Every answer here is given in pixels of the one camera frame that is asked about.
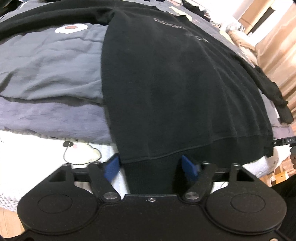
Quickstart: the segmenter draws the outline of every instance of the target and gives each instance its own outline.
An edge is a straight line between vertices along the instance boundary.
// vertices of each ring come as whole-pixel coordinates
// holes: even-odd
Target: pillow
[[[225,37],[229,42],[231,42],[233,45],[235,45],[235,43],[232,41],[231,37],[223,30],[220,30],[219,32],[223,37]]]
[[[253,52],[256,52],[255,46],[248,43],[248,37],[244,32],[238,31],[238,30],[231,30],[228,32],[228,35],[230,36],[230,38],[232,39],[232,41],[235,43],[236,46],[238,47],[243,46],[243,47],[249,48]]]

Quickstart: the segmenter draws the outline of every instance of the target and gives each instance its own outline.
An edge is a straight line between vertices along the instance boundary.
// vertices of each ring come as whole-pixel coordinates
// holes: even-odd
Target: white blanket
[[[19,200],[33,187],[65,164],[107,161],[116,147],[75,142],[67,150],[64,140],[0,131],[0,207],[16,211]],[[84,166],[72,165],[72,168]],[[127,193],[123,172],[112,182],[123,197]]]

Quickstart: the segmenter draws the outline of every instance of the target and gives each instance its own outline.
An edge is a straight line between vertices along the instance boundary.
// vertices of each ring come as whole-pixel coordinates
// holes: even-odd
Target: black sleeve
[[[291,124],[294,119],[291,111],[287,107],[288,102],[284,100],[276,83],[272,82],[259,66],[253,68],[237,54],[232,54],[232,56],[248,72],[262,93],[274,103],[281,122]]]
[[[189,2],[182,0],[182,4],[183,7],[185,7],[186,9],[188,9],[189,11],[195,13],[196,15],[202,17],[204,20],[206,21],[211,21],[209,18],[207,18],[205,16],[205,12],[201,11],[199,7],[193,6],[192,4],[190,4]]]

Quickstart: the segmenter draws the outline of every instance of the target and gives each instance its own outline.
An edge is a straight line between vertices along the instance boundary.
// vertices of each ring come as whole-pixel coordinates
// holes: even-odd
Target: white textured fabric
[[[82,164],[107,161],[115,152],[114,146],[75,142],[65,153],[70,163]],[[19,200],[38,183],[66,162],[65,140],[31,134],[0,131],[0,207],[16,211]],[[72,168],[86,167],[72,165]],[[112,182],[123,197],[127,193],[122,171]]]
[[[243,165],[243,167],[256,177],[261,178],[274,171],[290,154],[289,145],[276,146],[273,156],[264,156],[257,161]],[[227,186],[228,182],[214,182],[211,193]]]

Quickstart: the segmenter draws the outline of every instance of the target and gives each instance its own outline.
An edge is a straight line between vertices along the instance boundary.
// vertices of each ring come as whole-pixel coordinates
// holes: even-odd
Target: cartoon face
[[[65,141],[63,146],[66,148],[64,159],[73,165],[86,164],[101,158],[100,151],[87,143]]]
[[[64,25],[55,30],[55,33],[71,34],[87,29],[87,25],[83,23],[76,23],[72,25]]]

